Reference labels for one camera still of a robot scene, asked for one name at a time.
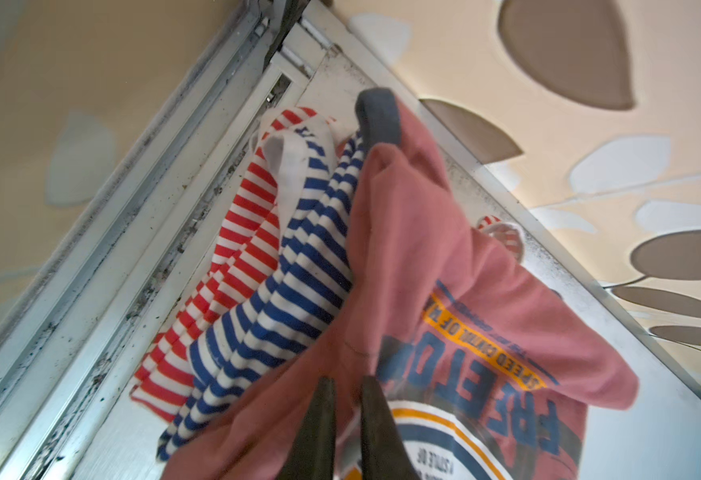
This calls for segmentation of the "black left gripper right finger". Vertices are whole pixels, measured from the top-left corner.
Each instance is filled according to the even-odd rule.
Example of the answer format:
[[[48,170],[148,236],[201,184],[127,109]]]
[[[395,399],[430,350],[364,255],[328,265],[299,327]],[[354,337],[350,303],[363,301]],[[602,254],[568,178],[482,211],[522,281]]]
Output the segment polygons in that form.
[[[382,388],[372,376],[362,380],[360,418],[362,479],[418,480]]]

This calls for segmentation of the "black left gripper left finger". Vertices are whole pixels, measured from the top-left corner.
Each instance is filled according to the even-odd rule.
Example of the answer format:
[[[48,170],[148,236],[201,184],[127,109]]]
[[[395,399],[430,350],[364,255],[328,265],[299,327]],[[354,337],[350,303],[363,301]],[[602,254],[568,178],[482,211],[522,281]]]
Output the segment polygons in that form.
[[[322,377],[277,480],[332,480],[336,455],[336,386]]]

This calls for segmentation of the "maroon red garment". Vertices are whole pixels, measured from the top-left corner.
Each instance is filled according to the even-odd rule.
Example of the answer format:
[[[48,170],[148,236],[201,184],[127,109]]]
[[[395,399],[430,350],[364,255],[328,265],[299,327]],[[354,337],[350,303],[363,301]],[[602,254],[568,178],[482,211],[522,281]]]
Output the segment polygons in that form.
[[[466,219],[426,127],[388,89],[355,104],[364,164],[338,318],[180,447],[166,479],[276,479],[320,378],[334,478],[362,479],[361,384],[380,384],[418,479],[574,479],[590,407],[626,410],[627,362]]]

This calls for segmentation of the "blue white striped tank top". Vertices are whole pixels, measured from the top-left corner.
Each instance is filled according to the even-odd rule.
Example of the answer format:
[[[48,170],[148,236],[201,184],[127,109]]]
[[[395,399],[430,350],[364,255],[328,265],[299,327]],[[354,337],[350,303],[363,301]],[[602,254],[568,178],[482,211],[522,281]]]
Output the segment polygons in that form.
[[[334,142],[308,127],[262,143],[276,176],[282,224],[278,263],[250,299],[214,321],[188,347],[192,393],[158,440],[166,462],[270,370],[310,347],[352,288],[348,220],[365,153],[359,133]]]

